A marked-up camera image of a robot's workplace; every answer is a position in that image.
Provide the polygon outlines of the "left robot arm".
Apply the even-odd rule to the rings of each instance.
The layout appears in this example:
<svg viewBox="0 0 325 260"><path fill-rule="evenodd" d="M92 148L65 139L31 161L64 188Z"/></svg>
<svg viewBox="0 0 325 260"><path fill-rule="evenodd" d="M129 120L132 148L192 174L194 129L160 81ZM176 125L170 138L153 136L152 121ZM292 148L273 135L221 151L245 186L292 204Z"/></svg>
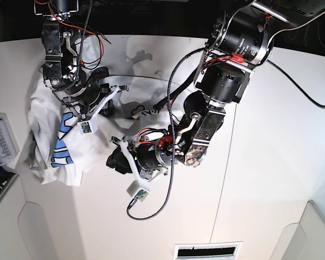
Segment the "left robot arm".
<svg viewBox="0 0 325 260"><path fill-rule="evenodd" d="M196 91L184 103L181 122L170 120L162 137L150 140L143 129L135 141L114 138L116 149L106 165L121 174L149 178L174 164L196 167L225 118L225 105L240 102L254 69L268 61L274 37L299 29L325 14L325 1L224 1L198 67L177 89L156 103L169 112L190 85Z"/></svg>

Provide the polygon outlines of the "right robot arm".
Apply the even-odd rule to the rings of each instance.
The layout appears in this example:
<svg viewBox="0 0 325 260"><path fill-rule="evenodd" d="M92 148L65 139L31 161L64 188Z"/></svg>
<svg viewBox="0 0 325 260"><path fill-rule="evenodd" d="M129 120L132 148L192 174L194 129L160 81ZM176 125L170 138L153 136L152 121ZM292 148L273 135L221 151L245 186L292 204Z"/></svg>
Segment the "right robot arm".
<svg viewBox="0 0 325 260"><path fill-rule="evenodd" d="M64 108L76 109L81 120L96 112L109 117L114 115L113 101L105 98L114 87L103 80L109 77L102 58L94 62L82 59L85 40L97 38L100 54L103 54L103 35L88 28L90 15L84 23L76 25L68 19L79 9L78 1L35 1L34 12L44 17L41 41L45 49L42 66L43 82Z"/></svg>

